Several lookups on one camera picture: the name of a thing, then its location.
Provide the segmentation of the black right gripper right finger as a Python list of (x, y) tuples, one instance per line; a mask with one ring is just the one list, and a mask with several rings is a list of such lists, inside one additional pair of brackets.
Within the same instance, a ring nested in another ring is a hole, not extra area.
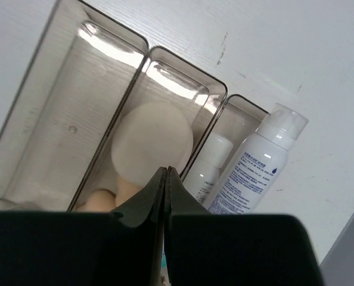
[(287, 214), (211, 214), (166, 175), (166, 261), (172, 285), (321, 285), (302, 223)]

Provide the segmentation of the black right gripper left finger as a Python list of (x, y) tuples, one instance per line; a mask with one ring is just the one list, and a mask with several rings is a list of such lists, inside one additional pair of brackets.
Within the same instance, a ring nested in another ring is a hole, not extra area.
[(0, 285), (158, 285), (166, 176), (110, 212), (0, 211)]

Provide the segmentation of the beige makeup sponge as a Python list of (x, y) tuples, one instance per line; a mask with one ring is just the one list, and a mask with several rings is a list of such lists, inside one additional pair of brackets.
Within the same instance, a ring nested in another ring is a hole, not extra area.
[(133, 197), (142, 189), (140, 186), (128, 182), (121, 176), (117, 176), (116, 183), (117, 190), (115, 196), (115, 204), (117, 207), (121, 206), (123, 203), (125, 203), (128, 199)]
[(115, 196), (109, 190), (98, 189), (91, 193), (77, 212), (110, 212), (116, 208)]

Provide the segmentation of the pink teal gradient spray bottle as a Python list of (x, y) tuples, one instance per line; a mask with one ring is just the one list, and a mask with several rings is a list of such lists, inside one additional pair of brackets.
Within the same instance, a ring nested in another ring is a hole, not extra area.
[(233, 149), (233, 143), (226, 137), (211, 133), (198, 157), (186, 175), (185, 189), (203, 204), (219, 179), (219, 171)]

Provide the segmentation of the white spray bottle clear cap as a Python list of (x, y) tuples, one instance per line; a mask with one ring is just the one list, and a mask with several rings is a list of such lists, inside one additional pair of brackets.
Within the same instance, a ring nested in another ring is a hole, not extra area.
[(288, 152), (308, 122), (300, 113), (276, 104), (239, 146), (204, 208), (218, 215), (253, 211), (285, 167)]

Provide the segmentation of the round beige powder puff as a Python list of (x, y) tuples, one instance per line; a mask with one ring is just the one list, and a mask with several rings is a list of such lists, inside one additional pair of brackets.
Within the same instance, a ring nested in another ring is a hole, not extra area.
[(183, 171), (193, 148), (191, 125), (182, 111), (153, 101), (129, 112), (118, 125), (111, 160), (124, 180), (144, 187), (159, 167)]

